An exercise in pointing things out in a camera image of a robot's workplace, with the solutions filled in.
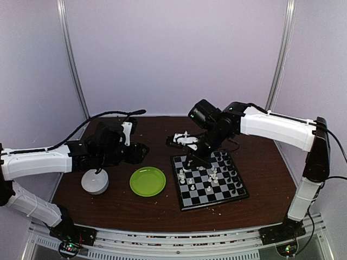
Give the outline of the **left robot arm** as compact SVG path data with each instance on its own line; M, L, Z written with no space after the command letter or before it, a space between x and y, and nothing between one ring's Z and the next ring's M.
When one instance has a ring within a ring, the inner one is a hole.
M16 178L46 173L101 171L120 162L139 164L149 148L131 141L136 122L100 121L85 140L67 140L31 150L1 149L1 206L13 207L44 222L56 236L72 241L78 236L68 210L21 187Z

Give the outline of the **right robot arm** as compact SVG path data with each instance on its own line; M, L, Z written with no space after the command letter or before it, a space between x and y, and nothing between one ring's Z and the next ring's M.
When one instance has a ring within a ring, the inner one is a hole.
M179 144L189 148L186 168L208 166L211 153L225 140L239 134L283 142L307 152L303 176L278 227L281 238L291 238L330 175L330 143L325 119L292 118L242 102L232 102L220 110L205 99L195 104L188 116L205 132L199 137L185 133L177 138Z

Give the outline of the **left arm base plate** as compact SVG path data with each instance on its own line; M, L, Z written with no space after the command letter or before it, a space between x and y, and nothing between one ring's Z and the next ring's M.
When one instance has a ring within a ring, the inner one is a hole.
M77 246L93 246L97 230L78 225L49 227L49 234L62 242L69 242Z

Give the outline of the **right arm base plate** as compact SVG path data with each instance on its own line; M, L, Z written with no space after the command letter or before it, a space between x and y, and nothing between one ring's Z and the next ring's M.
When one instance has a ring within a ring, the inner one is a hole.
M284 224L263 227L259 230L260 238L263 245L277 244L285 241L293 241L297 237L306 234L306 230L303 226L298 229Z

